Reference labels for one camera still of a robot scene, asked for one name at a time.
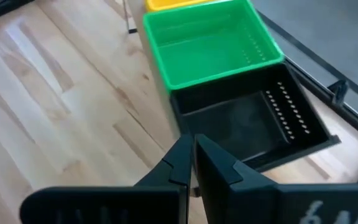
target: wooden floor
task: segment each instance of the wooden floor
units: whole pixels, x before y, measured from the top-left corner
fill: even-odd
[[[175,142],[122,0],[44,0],[0,17],[0,224],[53,185],[132,185]],[[358,133],[311,96],[342,144],[266,175],[358,178]],[[190,223],[206,223],[201,199]]]

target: green plastic bin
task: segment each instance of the green plastic bin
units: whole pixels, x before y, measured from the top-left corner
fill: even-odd
[[[248,0],[151,12],[144,27],[169,92],[284,60]]]

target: plastic bin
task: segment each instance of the plastic bin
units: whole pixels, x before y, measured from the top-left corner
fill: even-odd
[[[149,12],[155,12],[208,1],[212,0],[146,0],[146,8]]]
[[[282,62],[247,0],[151,12],[144,26],[168,91]]]
[[[172,91],[180,131],[205,134],[259,171],[337,143],[284,64]]]

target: black plastic bin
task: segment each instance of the black plastic bin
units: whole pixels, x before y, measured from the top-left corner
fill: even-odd
[[[285,64],[172,91],[182,134],[205,134],[258,171],[339,142]]]

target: yellow bin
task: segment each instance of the yellow bin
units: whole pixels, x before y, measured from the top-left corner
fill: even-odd
[[[208,1],[212,0],[146,0],[146,8],[149,12],[155,12]]]

